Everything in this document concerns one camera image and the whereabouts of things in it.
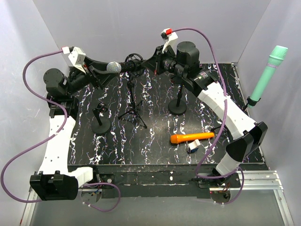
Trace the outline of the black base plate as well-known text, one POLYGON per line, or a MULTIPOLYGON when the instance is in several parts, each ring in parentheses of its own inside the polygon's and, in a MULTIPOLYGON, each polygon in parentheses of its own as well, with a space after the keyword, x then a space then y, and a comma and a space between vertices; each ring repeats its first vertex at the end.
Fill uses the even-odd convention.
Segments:
POLYGON ((109 179, 118 188, 105 186, 102 198, 119 197, 197 197, 208 199, 209 189, 239 188, 235 173, 225 179, 204 179, 195 176, 195 164, 128 164, 92 165, 96 178, 109 179))

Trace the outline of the short round-base mic stand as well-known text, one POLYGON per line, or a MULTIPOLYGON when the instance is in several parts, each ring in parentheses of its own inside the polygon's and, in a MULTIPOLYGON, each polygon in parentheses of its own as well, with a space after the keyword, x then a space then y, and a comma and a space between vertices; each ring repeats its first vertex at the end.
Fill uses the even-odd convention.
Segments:
POLYGON ((106 107, 106 104, 104 104, 104 103, 99 103, 97 105, 97 107, 92 110, 92 112, 96 118, 96 122, 93 122, 91 124, 91 129, 98 136, 104 135, 111 130, 110 119, 100 116, 100 113, 105 113, 107 111, 108 111, 108 108, 106 107))

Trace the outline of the tripod shock-mount mic stand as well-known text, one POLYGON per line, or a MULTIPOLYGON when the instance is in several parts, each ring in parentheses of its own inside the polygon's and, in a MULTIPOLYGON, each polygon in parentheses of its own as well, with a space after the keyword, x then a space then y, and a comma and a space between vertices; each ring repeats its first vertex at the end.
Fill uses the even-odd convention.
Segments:
MULTIPOLYGON (((143 61, 143 57, 137 53, 129 54, 125 59, 125 62, 133 62, 137 66, 141 66, 142 61, 143 61)), ((143 105, 143 101, 141 100, 140 102, 136 103, 134 93, 133 93, 133 88, 135 87, 134 78, 141 76, 143 73, 144 73, 144 69, 142 69, 142 68, 139 68, 138 71, 136 71, 136 72, 128 72, 127 73, 128 74, 127 89, 130 93, 130 103, 129 103, 130 108, 128 111, 124 112, 122 115, 119 115, 118 119, 120 120, 123 116, 125 116, 127 114, 131 114, 131 115, 135 116, 136 119, 138 118, 143 123, 143 127, 146 129, 147 125, 145 124, 144 120, 141 118, 141 116, 139 115, 139 112, 138 112, 143 105)))

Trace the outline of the green microphone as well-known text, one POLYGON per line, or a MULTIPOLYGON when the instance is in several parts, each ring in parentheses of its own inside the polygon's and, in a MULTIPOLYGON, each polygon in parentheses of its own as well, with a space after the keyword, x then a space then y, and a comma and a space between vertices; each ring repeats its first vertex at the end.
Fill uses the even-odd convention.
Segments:
POLYGON ((266 67, 263 73, 261 74, 261 77, 258 80, 251 96, 247 98, 247 107, 252 108, 259 102, 259 100, 263 95, 264 90, 266 89, 276 69, 283 62, 287 54, 287 51, 288 51, 287 47, 283 47, 279 45, 274 47, 271 54, 269 55, 268 61, 266 63, 266 67))

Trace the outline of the tripod stand for green mic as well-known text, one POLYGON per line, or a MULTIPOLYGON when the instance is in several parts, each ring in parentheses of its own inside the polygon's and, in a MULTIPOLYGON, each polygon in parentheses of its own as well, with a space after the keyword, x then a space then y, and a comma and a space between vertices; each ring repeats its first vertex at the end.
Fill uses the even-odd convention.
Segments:
POLYGON ((233 137, 240 137, 240 133, 245 130, 249 131, 254 127, 255 121, 245 113, 245 110, 248 108, 247 103, 243 108, 239 108, 228 96, 227 104, 228 108, 225 120, 223 119, 225 109, 223 101, 221 101, 221 104, 217 104, 217 101, 215 101, 211 109, 218 115, 222 122, 225 121, 225 127, 231 132, 233 137))

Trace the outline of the round-base stand for cream mic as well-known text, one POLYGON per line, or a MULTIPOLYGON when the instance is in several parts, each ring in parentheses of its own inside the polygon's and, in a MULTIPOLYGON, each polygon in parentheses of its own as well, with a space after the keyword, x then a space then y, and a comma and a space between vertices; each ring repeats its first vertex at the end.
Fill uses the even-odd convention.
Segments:
POLYGON ((180 85, 179 91, 177 93, 177 99, 173 99, 168 104, 168 110, 172 115, 183 115, 187 110, 187 105, 182 101, 183 95, 183 82, 178 76, 170 76, 170 80, 173 84, 180 85))

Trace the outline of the black silver-mesh microphone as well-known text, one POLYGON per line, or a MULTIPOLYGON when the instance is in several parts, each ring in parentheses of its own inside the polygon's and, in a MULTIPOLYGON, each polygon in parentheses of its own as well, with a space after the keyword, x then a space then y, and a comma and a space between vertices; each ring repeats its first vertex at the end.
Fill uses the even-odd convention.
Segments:
POLYGON ((113 73, 124 73, 124 72, 137 72, 141 70, 141 64, 139 62, 128 61, 128 62, 109 62, 106 66, 106 71, 113 73))

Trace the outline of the small white blue box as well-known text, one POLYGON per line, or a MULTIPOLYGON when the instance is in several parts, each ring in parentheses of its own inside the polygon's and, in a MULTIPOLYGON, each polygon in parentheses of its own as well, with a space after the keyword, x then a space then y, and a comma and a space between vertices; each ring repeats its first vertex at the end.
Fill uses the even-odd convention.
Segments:
POLYGON ((201 145, 201 143, 198 139, 194 140, 193 142, 188 144, 188 147, 189 147, 188 152, 195 153, 198 150, 200 145, 201 145))

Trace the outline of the orange microphone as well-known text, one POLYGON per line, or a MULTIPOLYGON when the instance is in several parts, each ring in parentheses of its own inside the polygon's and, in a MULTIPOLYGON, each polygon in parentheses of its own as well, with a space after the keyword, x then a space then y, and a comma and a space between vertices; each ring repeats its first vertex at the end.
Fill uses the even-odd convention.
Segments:
POLYGON ((213 132, 193 133, 193 134, 174 134, 170 137, 170 142, 172 144, 179 144, 179 143, 194 141, 194 140, 210 139, 213 137, 214 137, 213 132))

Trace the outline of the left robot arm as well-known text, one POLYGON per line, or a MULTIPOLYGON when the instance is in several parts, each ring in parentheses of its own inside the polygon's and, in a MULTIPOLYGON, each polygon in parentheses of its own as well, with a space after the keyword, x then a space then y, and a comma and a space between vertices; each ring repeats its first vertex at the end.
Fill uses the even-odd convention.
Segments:
POLYGON ((50 108, 50 140, 38 173, 30 177, 31 188, 43 201, 74 200, 80 187, 116 188, 113 183, 100 181, 95 167, 84 166, 68 171, 69 144, 79 108, 79 101, 72 93, 85 87, 90 80, 81 74, 69 82, 56 68, 47 70, 43 80, 50 108))

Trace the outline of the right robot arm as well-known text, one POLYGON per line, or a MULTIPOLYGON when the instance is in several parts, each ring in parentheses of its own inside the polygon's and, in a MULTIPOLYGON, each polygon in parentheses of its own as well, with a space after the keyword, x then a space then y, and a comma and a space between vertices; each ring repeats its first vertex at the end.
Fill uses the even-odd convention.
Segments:
POLYGON ((226 154, 213 170, 213 183, 218 187, 226 186, 230 174, 259 148, 268 130, 267 125, 246 115, 224 91, 218 76, 200 67, 199 50, 190 41, 180 42, 176 52, 171 46, 157 47, 154 55, 142 66, 157 75, 163 72, 175 75, 175 83, 183 84, 222 120, 222 125, 234 140, 227 145, 226 154))

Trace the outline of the aluminium rail frame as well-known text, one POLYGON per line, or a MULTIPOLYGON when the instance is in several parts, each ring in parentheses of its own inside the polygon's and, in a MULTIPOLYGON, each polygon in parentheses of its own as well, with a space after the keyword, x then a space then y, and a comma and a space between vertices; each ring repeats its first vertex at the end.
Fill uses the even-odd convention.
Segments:
MULTIPOLYGON (((211 145, 202 141, 196 153, 188 153, 188 144, 173 145, 172 134, 208 131, 221 124, 213 111, 187 89, 182 100, 188 110, 182 116, 168 111, 169 101, 180 88, 168 74, 146 72, 137 79, 134 97, 142 100, 140 111, 147 128, 133 116, 118 116, 128 110, 130 93, 127 77, 120 76, 104 89, 91 85, 76 92, 78 115, 72 131, 67 166, 72 172, 92 165, 195 164, 211 145), (99 103, 108 111, 111 130, 96 135, 92 112, 99 103)), ((113 197, 96 200, 92 189, 79 193, 83 201, 38 203, 26 220, 31 226, 291 226, 287 220, 283 187, 277 173, 268 170, 262 152, 255 150, 238 173, 239 188, 210 188, 208 199, 197 197, 113 197)))

